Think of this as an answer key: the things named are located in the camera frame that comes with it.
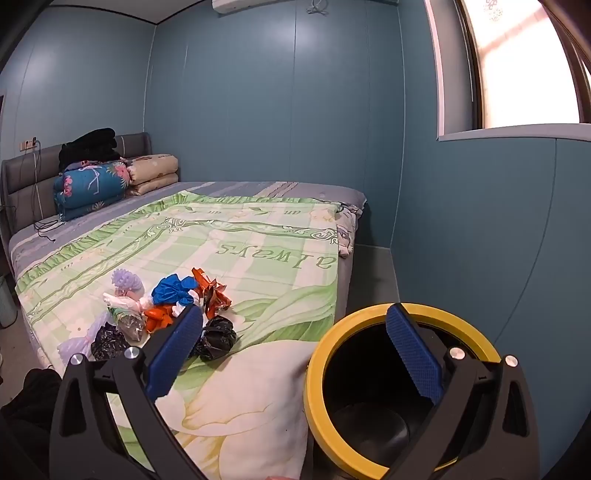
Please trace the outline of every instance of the black bag on floor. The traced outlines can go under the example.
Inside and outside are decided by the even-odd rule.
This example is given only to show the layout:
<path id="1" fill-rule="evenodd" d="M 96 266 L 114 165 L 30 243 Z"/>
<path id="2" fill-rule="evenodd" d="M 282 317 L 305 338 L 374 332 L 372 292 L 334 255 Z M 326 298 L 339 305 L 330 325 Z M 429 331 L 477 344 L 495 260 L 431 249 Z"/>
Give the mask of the black bag on floor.
<path id="1" fill-rule="evenodd" d="M 3 478 L 49 477 L 49 437 L 61 378 L 55 370 L 29 371 L 20 393 L 0 408 Z"/>

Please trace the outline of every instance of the metal bolt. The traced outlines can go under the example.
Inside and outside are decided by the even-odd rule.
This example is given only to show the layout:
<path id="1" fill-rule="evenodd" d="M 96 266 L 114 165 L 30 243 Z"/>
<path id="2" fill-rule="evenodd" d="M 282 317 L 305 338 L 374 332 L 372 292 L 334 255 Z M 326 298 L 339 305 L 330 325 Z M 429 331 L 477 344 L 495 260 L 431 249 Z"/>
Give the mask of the metal bolt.
<path id="1" fill-rule="evenodd" d="M 128 349 L 125 350 L 125 358 L 129 358 L 130 360 L 133 360 L 134 358 L 137 358 L 139 355 L 139 348 L 137 348 L 136 346 L 130 346 Z"/>
<path id="2" fill-rule="evenodd" d="M 507 355 L 505 357 L 505 363 L 510 367 L 516 367 L 519 364 L 519 362 L 513 355 Z"/>
<path id="3" fill-rule="evenodd" d="M 466 352 L 457 346 L 450 348 L 449 354 L 456 360 L 463 360 L 466 356 Z"/>
<path id="4" fill-rule="evenodd" d="M 70 363 L 72 365 L 80 365 L 82 363 L 82 360 L 84 360 L 84 355 L 82 355 L 81 353 L 75 353 L 70 358 Z"/>

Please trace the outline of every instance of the blue gripper pad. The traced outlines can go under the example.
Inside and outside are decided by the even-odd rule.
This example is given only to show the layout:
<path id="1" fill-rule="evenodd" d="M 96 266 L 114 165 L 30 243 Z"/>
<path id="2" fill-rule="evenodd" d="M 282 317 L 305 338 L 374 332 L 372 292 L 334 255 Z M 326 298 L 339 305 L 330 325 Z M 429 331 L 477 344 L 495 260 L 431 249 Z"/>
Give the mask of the blue gripper pad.
<path id="1" fill-rule="evenodd" d="M 152 401 L 168 394 L 191 349 L 201 338 L 203 312 L 195 305 L 190 309 L 185 308 L 187 309 L 185 315 L 179 316 L 179 325 L 175 326 L 148 367 L 148 384 L 145 392 Z"/>
<path id="2" fill-rule="evenodd" d="M 408 370 L 419 395 L 437 405 L 443 396 L 441 366 L 408 320 L 405 311 L 394 304 L 386 313 L 386 331 Z"/>

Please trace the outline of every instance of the blue floral pillow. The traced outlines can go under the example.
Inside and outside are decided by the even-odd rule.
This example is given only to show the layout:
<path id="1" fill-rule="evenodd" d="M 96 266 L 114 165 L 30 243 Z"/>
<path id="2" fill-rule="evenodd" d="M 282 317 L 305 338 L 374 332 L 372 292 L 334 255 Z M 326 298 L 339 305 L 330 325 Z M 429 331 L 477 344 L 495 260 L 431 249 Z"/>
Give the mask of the blue floral pillow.
<path id="1" fill-rule="evenodd" d="M 127 167 L 123 162 L 115 161 L 64 172 L 54 182 L 53 195 L 62 218 L 66 210 L 97 206 L 107 200 L 109 203 L 120 200 L 128 185 Z"/>
<path id="2" fill-rule="evenodd" d="M 91 205 L 86 205 L 84 207 L 66 208 L 60 212 L 60 220 L 62 222 L 68 222 L 70 220 L 73 220 L 74 218 L 78 218 L 83 215 L 86 215 L 87 213 L 95 212 L 97 210 L 100 210 L 103 207 L 106 207 L 107 205 L 110 205 L 111 203 L 115 203 L 120 200 L 123 200 L 124 196 L 125 196 L 125 194 L 120 193 L 119 195 L 117 195 L 115 197 L 111 197 L 110 199 L 101 200 L 100 202 L 96 202 Z"/>

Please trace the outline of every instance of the red candy wrapper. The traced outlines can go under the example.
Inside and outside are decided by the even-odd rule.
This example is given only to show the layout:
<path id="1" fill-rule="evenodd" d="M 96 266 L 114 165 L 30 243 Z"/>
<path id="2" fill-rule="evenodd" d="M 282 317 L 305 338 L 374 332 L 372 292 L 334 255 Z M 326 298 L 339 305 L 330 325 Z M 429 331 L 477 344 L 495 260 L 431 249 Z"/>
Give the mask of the red candy wrapper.
<path id="1" fill-rule="evenodd" d="M 209 320 L 215 317 L 218 310 L 226 310 L 232 301 L 223 294 L 225 285 L 219 283 L 215 278 L 209 280 L 201 268 L 192 269 L 193 276 L 197 281 L 195 292 L 203 300 L 203 310 Z"/>

